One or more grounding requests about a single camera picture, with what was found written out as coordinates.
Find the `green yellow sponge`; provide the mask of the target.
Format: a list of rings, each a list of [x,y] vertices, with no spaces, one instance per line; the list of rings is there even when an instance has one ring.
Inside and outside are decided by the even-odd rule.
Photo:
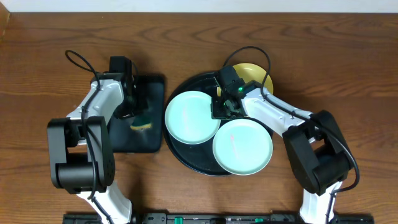
[[[152,116],[150,109],[141,109],[133,111],[133,122],[130,125],[132,130],[144,130],[152,127]]]

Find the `yellow plate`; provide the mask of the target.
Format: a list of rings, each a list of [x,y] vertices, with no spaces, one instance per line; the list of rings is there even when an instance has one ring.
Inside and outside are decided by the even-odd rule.
[[[264,76],[267,74],[267,71],[265,71],[262,67],[253,63],[239,63],[233,65],[233,68],[235,69],[238,76],[242,78],[245,83],[250,82],[251,80],[262,83]],[[270,75],[268,75],[264,86],[271,94],[274,94],[274,86]],[[220,87],[216,88],[216,92],[217,96],[221,96]]]

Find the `mint green plate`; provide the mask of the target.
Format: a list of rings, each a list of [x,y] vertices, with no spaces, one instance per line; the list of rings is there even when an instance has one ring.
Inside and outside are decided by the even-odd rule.
[[[234,175],[252,175],[271,160],[271,135],[260,123],[251,119],[235,119],[222,125],[213,140],[217,163]]]
[[[201,144],[211,139],[221,121],[213,119],[212,98],[201,91],[185,91],[175,96],[165,111],[165,125],[173,138],[184,144]]]

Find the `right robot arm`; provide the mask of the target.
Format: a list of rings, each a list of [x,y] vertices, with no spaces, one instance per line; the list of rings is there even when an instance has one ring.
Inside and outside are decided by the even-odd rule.
[[[359,167],[333,115],[298,109],[256,81],[223,85],[211,99],[214,119],[250,119],[282,137],[295,178],[304,189],[301,219],[328,223],[338,192],[359,183]]]

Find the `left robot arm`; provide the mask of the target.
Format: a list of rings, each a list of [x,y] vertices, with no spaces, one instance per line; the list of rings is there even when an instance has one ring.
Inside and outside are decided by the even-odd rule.
[[[53,185],[86,200],[102,223],[132,222],[132,202],[114,181],[108,126],[112,119],[137,121],[139,97],[131,72],[97,73],[79,107],[47,125]]]

